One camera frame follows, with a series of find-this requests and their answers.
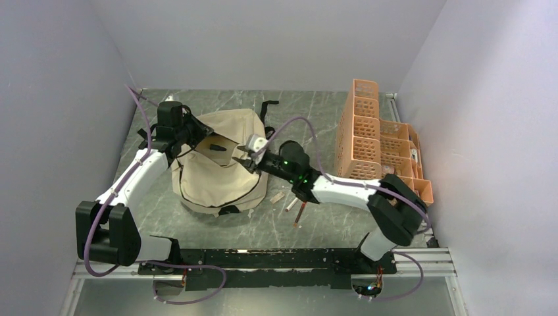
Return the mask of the beige canvas backpack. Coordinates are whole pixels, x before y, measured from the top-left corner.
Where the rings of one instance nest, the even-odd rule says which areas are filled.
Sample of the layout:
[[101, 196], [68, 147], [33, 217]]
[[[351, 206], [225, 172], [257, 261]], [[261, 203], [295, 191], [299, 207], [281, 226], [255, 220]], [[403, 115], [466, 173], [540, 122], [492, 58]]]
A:
[[[267, 137], [273, 133], [265, 123], [267, 107], [265, 101], [259, 112], [232, 109], [198, 117], [214, 133], [195, 149], [184, 145], [170, 166], [173, 191], [188, 209], [218, 217], [250, 210], [264, 200], [268, 176], [250, 173], [240, 164], [248, 154], [239, 146], [252, 134]], [[227, 151], [211, 151], [211, 144]]]

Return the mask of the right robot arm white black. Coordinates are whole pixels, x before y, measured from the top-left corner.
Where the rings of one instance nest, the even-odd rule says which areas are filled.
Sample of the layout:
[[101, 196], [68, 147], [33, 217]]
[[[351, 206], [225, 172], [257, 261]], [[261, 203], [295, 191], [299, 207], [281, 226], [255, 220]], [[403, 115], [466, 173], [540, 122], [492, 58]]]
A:
[[381, 179], [340, 178], [312, 168], [310, 157], [295, 141], [284, 142], [278, 153], [267, 149], [266, 138], [254, 136], [238, 149], [237, 161], [250, 173], [265, 172], [289, 182], [295, 196], [315, 204], [335, 203], [369, 211], [377, 227], [361, 241], [355, 255], [357, 268], [372, 272], [385, 253], [408, 246], [426, 222], [427, 206], [402, 179], [387, 174]]

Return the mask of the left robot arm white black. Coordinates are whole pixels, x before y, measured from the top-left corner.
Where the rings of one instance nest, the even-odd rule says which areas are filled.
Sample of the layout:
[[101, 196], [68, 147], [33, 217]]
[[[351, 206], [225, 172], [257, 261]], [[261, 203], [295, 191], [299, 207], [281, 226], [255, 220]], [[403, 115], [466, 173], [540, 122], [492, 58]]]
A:
[[116, 183], [96, 200], [83, 201], [76, 208], [78, 257], [118, 266], [155, 261], [164, 273], [178, 271], [182, 255], [177, 241], [140, 233], [134, 212], [182, 148], [196, 148], [213, 132], [179, 101], [160, 103], [156, 123], [139, 130], [143, 141]]

